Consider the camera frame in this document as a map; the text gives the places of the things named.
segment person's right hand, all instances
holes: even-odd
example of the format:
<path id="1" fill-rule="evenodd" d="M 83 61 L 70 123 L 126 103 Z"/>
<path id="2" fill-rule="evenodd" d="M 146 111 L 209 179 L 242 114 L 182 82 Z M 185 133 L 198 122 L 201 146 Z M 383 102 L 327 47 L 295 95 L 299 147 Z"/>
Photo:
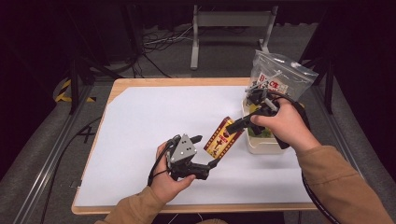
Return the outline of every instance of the person's right hand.
<path id="1" fill-rule="evenodd" d="M 255 115 L 250 121 L 269 128 L 280 140 L 288 143 L 296 151 L 304 151 L 321 146 L 320 142 L 305 126 L 303 119 L 286 99 L 278 99 L 280 108 L 274 117 Z"/>

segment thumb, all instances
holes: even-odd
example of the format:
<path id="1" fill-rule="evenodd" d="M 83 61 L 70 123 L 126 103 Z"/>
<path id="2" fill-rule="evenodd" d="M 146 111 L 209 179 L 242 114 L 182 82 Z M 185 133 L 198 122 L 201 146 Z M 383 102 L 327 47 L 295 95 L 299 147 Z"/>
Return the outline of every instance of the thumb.
<path id="1" fill-rule="evenodd" d="M 262 126 L 262 127 L 268 127 L 270 128 L 272 126 L 272 119 L 270 117 L 265 117 L 265 116 L 260 116 L 260 115 L 253 115 L 250 118 L 250 121 L 256 125 Z"/>
<path id="2" fill-rule="evenodd" d="M 177 182 L 177 188 L 179 189 L 179 191 L 188 188 L 194 179 L 195 175 L 186 176 L 184 179 Z"/>

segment plastic bag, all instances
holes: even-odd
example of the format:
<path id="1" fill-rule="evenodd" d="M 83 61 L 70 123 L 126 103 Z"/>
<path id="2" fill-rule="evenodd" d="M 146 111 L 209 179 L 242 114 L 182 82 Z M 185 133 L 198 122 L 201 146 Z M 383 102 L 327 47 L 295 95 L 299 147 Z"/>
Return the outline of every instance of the plastic bag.
<path id="1" fill-rule="evenodd" d="M 256 50 L 250 75 L 250 87 L 259 85 L 259 88 L 287 94 L 297 101 L 317 76 L 318 73 L 284 55 Z"/>

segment brown sleeve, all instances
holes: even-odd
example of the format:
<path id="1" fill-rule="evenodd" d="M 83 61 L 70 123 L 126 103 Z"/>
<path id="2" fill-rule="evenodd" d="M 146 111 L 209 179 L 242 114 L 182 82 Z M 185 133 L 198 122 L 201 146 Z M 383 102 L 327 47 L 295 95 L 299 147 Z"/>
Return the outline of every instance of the brown sleeve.
<path id="1" fill-rule="evenodd" d="M 393 223 L 375 192 L 335 147 L 297 153 L 309 188 L 341 223 Z"/>
<path id="2" fill-rule="evenodd" d="M 97 221 L 95 224 L 151 223 L 164 206 L 165 203 L 157 198 L 152 189 L 145 187 L 142 192 L 122 199 L 104 221 Z"/>

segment metal stand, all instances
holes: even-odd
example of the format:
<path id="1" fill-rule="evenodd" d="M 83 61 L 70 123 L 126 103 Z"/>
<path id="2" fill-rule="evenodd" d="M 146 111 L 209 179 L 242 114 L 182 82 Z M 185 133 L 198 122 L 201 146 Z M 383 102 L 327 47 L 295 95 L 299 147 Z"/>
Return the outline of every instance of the metal stand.
<path id="1" fill-rule="evenodd" d="M 199 39 L 198 28 L 200 26 L 263 26 L 266 27 L 264 38 L 259 40 L 262 51 L 268 52 L 268 41 L 274 21 L 277 7 L 271 11 L 199 11 L 198 6 L 194 6 L 191 70 L 198 69 Z"/>

